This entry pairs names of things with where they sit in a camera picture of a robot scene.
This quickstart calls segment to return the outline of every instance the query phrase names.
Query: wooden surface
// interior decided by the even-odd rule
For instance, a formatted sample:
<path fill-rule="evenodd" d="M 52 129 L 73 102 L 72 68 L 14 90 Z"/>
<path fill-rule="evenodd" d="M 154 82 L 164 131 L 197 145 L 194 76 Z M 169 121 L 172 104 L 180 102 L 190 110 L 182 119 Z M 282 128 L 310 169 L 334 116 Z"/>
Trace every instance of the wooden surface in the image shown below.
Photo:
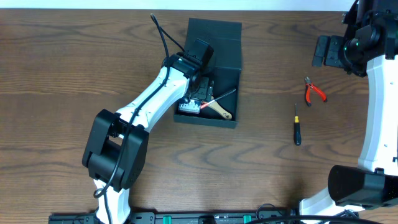
<path fill-rule="evenodd" d="M 45 223 L 52 212 L 98 206 L 81 157 L 96 114 L 116 111 L 157 76 L 164 49 L 149 13 L 0 10 L 0 222 Z M 327 185 L 335 164 L 356 166 L 368 81 L 312 68 L 321 34 L 342 34 L 341 13 L 154 11 L 181 44 L 189 17 L 243 23 L 236 129 L 174 123 L 150 134 L 133 207 L 164 211 L 295 206 Z M 170 41 L 170 53 L 177 51 Z M 303 100 L 309 76 L 328 96 Z M 294 103 L 303 143 L 293 144 Z M 398 208 L 362 213 L 398 221 Z"/>

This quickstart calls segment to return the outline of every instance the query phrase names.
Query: pliers handle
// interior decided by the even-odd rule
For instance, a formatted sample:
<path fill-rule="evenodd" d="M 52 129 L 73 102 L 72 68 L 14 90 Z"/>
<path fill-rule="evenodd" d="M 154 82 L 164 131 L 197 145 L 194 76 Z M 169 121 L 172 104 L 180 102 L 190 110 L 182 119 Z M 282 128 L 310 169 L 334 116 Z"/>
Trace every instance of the pliers handle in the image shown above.
<path fill-rule="evenodd" d="M 311 100 L 310 100 L 310 90 L 313 89 L 318 95 L 322 98 L 323 102 L 326 103 L 328 101 L 328 98 L 326 97 L 326 94 L 320 90 L 318 87 L 316 87 L 312 82 L 309 77 L 305 77 L 305 102 L 307 106 L 311 106 Z"/>

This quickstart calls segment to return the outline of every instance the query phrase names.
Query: black and yellow screwdriver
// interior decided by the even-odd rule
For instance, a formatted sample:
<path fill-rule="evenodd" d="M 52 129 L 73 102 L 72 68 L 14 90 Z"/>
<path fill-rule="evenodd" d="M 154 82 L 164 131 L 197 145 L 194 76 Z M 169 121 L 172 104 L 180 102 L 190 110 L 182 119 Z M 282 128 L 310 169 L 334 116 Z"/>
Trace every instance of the black and yellow screwdriver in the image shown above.
<path fill-rule="evenodd" d="M 300 132 L 300 122 L 299 122 L 299 116 L 297 116 L 297 104 L 294 104 L 294 109 L 295 109 L 295 116 L 294 116 L 294 144 L 296 146 L 301 145 L 301 132 Z"/>

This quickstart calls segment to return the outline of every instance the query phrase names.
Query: black box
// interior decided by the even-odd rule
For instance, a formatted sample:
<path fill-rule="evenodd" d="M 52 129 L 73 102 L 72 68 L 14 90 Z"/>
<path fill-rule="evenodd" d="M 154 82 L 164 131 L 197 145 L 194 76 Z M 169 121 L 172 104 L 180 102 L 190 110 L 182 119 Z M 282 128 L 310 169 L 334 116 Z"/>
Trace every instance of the black box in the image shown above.
<path fill-rule="evenodd" d="M 235 128 L 238 120 L 239 78 L 242 71 L 241 47 L 242 23 L 222 22 L 205 19 L 189 19 L 188 34 L 185 49 L 190 48 L 199 38 L 214 48 L 214 54 L 208 64 L 212 72 L 203 75 L 214 81 L 213 96 L 236 88 L 231 95 L 218 100 L 218 104 L 232 115 L 231 120 L 225 120 L 213 109 L 207 107 L 200 114 L 184 113 L 175 104 L 174 121 L 190 124 L 202 124 L 222 128 Z"/>

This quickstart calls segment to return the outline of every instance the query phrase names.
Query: green tape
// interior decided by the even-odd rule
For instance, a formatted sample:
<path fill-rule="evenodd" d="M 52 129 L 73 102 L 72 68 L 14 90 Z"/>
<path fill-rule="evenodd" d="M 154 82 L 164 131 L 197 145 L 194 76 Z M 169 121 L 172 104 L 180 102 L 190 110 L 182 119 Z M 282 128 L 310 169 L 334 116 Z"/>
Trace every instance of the green tape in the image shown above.
<path fill-rule="evenodd" d="M 163 217 L 163 224 L 172 224 L 172 217 Z"/>
<path fill-rule="evenodd" d="M 244 215 L 243 216 L 243 223 L 251 222 L 251 215 Z"/>

